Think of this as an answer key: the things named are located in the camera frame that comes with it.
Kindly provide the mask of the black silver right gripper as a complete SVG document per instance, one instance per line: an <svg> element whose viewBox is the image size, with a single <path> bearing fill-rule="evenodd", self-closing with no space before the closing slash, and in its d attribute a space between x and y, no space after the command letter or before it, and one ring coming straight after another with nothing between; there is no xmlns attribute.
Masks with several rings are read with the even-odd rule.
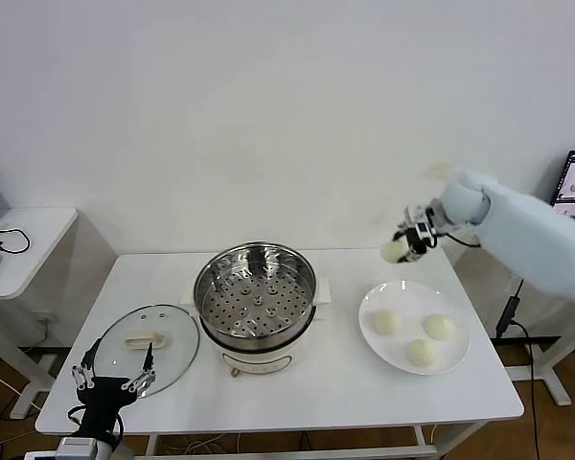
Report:
<svg viewBox="0 0 575 460"><path fill-rule="evenodd" d="M397 264L415 263L429 249L438 246L439 235L433 222L434 208L428 205L408 205L404 210L402 229L393 236L392 241L405 240L407 245L398 247Z"/></svg>

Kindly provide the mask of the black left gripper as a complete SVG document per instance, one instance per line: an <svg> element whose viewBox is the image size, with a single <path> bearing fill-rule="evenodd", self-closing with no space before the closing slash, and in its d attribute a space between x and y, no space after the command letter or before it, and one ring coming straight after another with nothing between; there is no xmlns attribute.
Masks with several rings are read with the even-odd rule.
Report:
<svg viewBox="0 0 575 460"><path fill-rule="evenodd" d="M84 406L78 433L81 436L112 436L115 428L122 436L124 423L122 408L136 402L137 394L143 394L154 383L153 344L150 343L141 373L128 378L95 377L94 360L101 343L98 338L88 349L80 363L71 369L78 388L78 399Z"/></svg>

